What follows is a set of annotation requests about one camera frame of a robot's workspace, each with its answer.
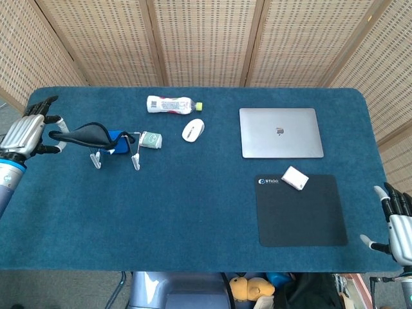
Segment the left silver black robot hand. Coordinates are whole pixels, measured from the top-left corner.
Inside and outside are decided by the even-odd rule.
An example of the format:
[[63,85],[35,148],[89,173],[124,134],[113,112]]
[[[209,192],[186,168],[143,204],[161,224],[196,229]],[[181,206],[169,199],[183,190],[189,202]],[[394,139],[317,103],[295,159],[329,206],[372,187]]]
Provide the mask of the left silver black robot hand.
[[66,142],[44,145],[42,134],[48,124],[58,125],[61,133],[69,131],[64,119],[59,115],[48,115],[49,108],[58,96],[28,106],[23,116],[16,120],[1,141],[1,158],[25,162],[35,155],[58,154],[66,147]]

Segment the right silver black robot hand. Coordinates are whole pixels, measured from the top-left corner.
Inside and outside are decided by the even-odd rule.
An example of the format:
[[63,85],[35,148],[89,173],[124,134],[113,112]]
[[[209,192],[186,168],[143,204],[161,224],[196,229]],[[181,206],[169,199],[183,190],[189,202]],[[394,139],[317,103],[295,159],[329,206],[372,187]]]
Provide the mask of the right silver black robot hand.
[[389,243],[372,241],[364,234],[360,239],[369,249],[390,255],[400,266],[411,268],[411,195],[401,193],[388,182],[384,182],[384,187],[374,186],[374,191],[382,205]]

